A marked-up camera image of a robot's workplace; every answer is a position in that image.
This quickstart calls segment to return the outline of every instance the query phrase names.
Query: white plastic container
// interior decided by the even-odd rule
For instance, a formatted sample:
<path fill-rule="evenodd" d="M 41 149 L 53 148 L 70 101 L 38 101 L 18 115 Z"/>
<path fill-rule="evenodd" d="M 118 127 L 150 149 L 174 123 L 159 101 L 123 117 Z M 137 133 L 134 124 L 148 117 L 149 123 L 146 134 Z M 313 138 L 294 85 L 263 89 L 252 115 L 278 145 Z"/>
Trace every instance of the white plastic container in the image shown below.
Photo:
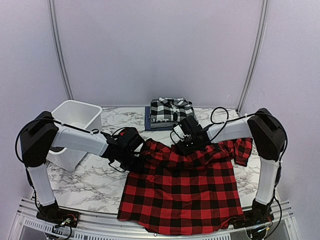
<path fill-rule="evenodd" d="M 52 116 L 69 125 L 77 128 L 93 130 L 102 130 L 100 106 L 92 105 L 85 102 L 67 100 L 60 104 L 52 111 Z M 61 151 L 49 151 L 46 159 L 53 164 L 73 172 L 77 164 L 86 155 L 86 152 L 64 148 Z"/>

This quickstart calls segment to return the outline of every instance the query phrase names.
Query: marble table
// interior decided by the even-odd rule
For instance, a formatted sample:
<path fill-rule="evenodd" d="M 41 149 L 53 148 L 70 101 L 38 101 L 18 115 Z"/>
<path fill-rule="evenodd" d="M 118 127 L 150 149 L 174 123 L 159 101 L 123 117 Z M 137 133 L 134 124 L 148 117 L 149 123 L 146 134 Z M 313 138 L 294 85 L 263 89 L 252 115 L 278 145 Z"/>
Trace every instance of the marble table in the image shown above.
<path fill-rule="evenodd" d="M 211 123 L 212 110 L 212 108 L 194 109 L 203 127 Z M 229 109 L 229 118 L 236 117 L 238 117 L 236 111 Z M 218 110 L 213 119 L 215 122 L 220 122 L 226 119 L 226 114 Z M 101 120 L 104 132 L 113 133 L 121 127 L 135 127 L 145 140 L 153 138 L 167 146 L 173 144 L 170 139 L 170 131 L 145 131 L 144 107 L 104 108 Z M 74 172 L 68 172 L 50 163 L 48 174 L 59 205 L 79 210 L 117 214 L 127 173 L 114 170 L 108 166 L 108 162 L 107 159 L 87 154 Z M 251 206 L 257 192 L 260 174 L 260 159 L 255 147 L 247 167 L 235 164 L 233 166 L 241 206 Z"/>

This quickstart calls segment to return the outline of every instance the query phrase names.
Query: red plaid shirt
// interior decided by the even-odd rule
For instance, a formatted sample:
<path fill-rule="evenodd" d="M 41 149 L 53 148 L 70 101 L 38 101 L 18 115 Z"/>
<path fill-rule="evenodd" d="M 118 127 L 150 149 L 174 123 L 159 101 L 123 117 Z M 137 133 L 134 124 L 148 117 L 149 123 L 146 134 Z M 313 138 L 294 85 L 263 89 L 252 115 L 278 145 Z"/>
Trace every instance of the red plaid shirt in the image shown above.
<path fill-rule="evenodd" d="M 231 159 L 246 166 L 252 139 L 211 144 L 188 156 L 148 139 L 142 173 L 127 175 L 117 218 L 164 235 L 208 234 L 243 217 Z"/>

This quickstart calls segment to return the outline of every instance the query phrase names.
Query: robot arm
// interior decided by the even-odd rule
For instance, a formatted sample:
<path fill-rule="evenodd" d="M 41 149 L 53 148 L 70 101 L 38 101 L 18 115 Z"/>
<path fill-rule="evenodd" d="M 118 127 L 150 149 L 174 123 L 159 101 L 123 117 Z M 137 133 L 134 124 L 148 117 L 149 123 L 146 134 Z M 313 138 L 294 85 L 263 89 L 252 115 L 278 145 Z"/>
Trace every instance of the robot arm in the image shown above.
<path fill-rule="evenodd" d="M 249 116 L 221 124 L 211 124 L 205 128 L 190 116 L 175 126 L 173 131 L 182 139 L 176 146 L 183 155 L 203 149 L 204 145 L 209 143 L 253 138 L 260 156 L 261 168 L 258 190 L 252 203 L 253 213 L 250 217 L 253 223 L 270 217 L 274 190 L 281 175 L 279 160 L 284 152 L 287 136 L 281 123 L 267 109 L 261 108 Z M 245 223 L 241 223 L 238 227 L 246 226 Z"/>
<path fill-rule="evenodd" d="M 63 124 L 53 119 L 50 112 L 42 112 L 28 124 L 20 135 L 22 162 L 30 185 L 37 193 L 40 207 L 37 217 L 54 223 L 65 221 L 68 215 L 79 213 L 59 208 L 51 188 L 47 167 L 47 154 L 51 147 L 64 147 L 115 160 L 129 171 L 139 171 L 143 161 L 136 157 L 136 149 L 144 140 L 135 128 L 118 136 L 105 132 L 93 132 Z"/>

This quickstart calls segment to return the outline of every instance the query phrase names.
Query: metal frame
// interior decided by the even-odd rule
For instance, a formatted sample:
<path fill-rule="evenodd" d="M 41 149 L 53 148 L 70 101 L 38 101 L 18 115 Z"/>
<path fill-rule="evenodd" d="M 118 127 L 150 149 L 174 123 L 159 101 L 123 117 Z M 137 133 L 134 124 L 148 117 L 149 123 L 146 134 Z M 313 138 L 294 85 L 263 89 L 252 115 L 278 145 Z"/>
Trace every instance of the metal frame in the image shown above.
<path fill-rule="evenodd" d="M 65 89 L 65 93 L 69 100 L 74 100 L 74 95 L 72 93 L 71 85 L 69 82 L 69 77 L 65 65 L 64 55 L 62 52 L 60 36 L 59 36 L 59 29 L 58 29 L 58 22 L 57 22 L 57 14 L 56 14 L 56 5 L 55 0 L 48 0 L 48 9 L 50 15 L 50 22 L 51 22 L 51 30 L 53 34 L 53 42 L 56 51 L 56 56 L 59 64 L 59 68 L 61 71 L 62 81 Z"/>
<path fill-rule="evenodd" d="M 244 86 L 242 89 L 242 93 L 240 96 L 240 100 L 238 103 L 238 106 L 236 108 L 236 111 L 240 113 L 243 110 L 244 104 L 246 102 L 249 89 L 252 83 L 252 79 L 254 77 L 255 69 L 256 69 L 256 64 L 257 64 L 257 59 L 260 53 L 260 49 L 264 40 L 265 36 L 265 30 L 267 26 L 267 14 L 268 14 L 268 8 L 269 8 L 269 0 L 262 0 L 262 7 L 261 7 L 261 14 L 260 14 L 260 21 L 259 21 L 259 27 L 258 31 L 256 34 L 256 39 L 255 39 L 255 44 L 254 44 L 254 50 L 249 66 L 248 73 L 246 75 L 246 79 L 244 82 Z"/>
<path fill-rule="evenodd" d="M 291 240 L 299 240 L 299 236 L 296 231 L 295 219 L 293 218 L 293 212 L 289 201 L 282 201 L 282 219 L 286 223 L 286 228 L 289 232 Z M 272 211 L 274 214 L 274 223 L 279 221 L 280 209 L 277 203 L 272 204 Z M 250 207 L 244 207 L 243 210 L 249 210 Z M 262 227 L 264 224 L 251 226 L 247 228 L 234 229 L 232 225 L 228 229 L 220 229 L 212 234 L 205 235 L 191 235 L 191 236 L 169 236 L 169 235 L 157 235 L 156 233 L 147 232 L 141 225 L 138 225 L 132 221 L 118 221 L 116 214 L 101 213 L 101 212 L 90 212 L 79 210 L 79 223 L 77 228 L 73 228 L 73 235 L 70 239 L 78 240 L 137 240 L 137 239 L 158 239 L 158 240 L 170 240 L 170 239 L 181 239 L 181 240 L 228 240 L 228 236 L 231 233 L 243 232 L 245 230 Z M 34 199 L 22 198 L 14 223 L 12 225 L 11 232 L 8 240 L 20 239 L 22 229 L 24 226 L 31 227 L 38 230 L 44 230 L 47 233 L 51 232 L 52 223 L 48 223 L 36 218 L 37 208 L 35 206 Z"/>

